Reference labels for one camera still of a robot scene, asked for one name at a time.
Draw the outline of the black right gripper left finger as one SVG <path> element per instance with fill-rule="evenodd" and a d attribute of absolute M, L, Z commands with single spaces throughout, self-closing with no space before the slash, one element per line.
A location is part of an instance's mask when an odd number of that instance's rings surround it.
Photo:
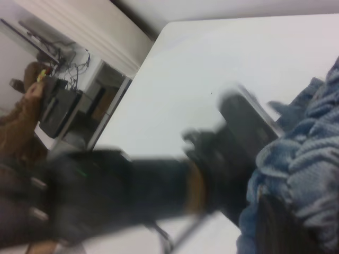
<path fill-rule="evenodd" d="M 220 102 L 220 112 L 236 139 L 247 149 L 262 149 L 281 136 L 281 129 L 244 88 L 231 88 Z"/>

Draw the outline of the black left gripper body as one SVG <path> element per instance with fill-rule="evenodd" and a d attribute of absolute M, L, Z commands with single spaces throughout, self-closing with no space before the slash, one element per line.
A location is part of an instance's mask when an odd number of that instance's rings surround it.
<path fill-rule="evenodd" d="M 247 155 L 226 125 L 216 132 L 188 130 L 182 138 L 192 144 L 185 153 L 203 174 L 206 210 L 220 211 L 238 225 L 240 214 L 247 207 L 247 183 L 255 169 L 255 160 Z"/>

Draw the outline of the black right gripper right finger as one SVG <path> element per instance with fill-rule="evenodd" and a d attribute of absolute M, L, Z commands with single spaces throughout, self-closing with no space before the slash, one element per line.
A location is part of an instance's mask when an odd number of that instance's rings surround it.
<path fill-rule="evenodd" d="M 271 195 L 258 204 L 258 253 L 322 253 L 308 231 Z"/>

